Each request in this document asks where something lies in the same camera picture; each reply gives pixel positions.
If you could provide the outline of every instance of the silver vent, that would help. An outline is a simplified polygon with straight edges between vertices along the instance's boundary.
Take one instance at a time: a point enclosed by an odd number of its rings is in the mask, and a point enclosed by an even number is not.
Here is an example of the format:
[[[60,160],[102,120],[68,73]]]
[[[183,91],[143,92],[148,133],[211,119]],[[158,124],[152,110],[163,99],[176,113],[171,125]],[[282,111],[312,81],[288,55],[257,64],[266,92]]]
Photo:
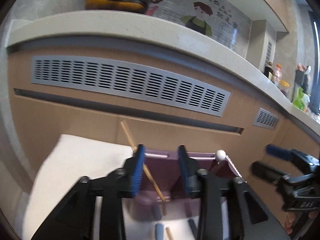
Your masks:
[[[260,108],[252,125],[275,130],[278,122],[279,118],[276,115],[264,110],[263,108]]]
[[[31,82],[88,90],[222,116],[230,93],[169,71],[120,60],[35,56]]]

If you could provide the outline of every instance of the white countertop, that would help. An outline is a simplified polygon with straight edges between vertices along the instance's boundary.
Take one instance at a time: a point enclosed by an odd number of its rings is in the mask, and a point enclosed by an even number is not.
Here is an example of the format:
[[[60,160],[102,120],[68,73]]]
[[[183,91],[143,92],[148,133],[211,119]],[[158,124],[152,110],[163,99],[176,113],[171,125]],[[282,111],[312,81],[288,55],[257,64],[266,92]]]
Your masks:
[[[282,92],[244,58],[217,41],[184,26],[156,17],[119,11],[76,11],[21,24],[12,22],[7,46],[45,37],[99,35],[151,43],[183,52],[247,81],[289,114],[320,135],[320,124],[292,106]]]

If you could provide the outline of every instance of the blue handle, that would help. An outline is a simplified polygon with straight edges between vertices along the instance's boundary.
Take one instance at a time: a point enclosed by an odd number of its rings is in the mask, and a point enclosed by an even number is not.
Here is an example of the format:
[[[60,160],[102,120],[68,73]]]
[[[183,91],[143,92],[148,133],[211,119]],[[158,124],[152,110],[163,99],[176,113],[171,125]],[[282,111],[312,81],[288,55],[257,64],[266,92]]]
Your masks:
[[[292,160],[292,152],[291,150],[283,149],[281,147],[275,146],[273,144],[269,144],[266,146],[266,152],[269,155],[282,159],[284,161]]]
[[[164,225],[161,223],[157,223],[155,233],[156,233],[156,240],[163,240]]]

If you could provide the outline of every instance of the yellow lid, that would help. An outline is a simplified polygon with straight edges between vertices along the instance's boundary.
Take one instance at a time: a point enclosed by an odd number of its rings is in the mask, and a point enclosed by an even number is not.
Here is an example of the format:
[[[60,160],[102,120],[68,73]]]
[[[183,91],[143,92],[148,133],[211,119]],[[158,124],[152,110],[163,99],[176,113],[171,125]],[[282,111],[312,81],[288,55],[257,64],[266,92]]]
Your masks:
[[[283,85],[284,87],[290,87],[289,83],[284,81],[283,79],[280,81],[280,84]]]

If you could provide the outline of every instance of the plastic bottle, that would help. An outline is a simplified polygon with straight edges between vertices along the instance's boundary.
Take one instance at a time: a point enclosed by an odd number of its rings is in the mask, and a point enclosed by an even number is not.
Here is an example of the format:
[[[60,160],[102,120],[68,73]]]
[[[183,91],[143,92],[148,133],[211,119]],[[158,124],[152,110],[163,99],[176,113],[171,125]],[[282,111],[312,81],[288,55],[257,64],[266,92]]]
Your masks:
[[[277,87],[279,86],[280,80],[281,80],[281,65],[277,64],[276,69],[273,72],[273,77],[272,77],[272,82],[275,84]]]

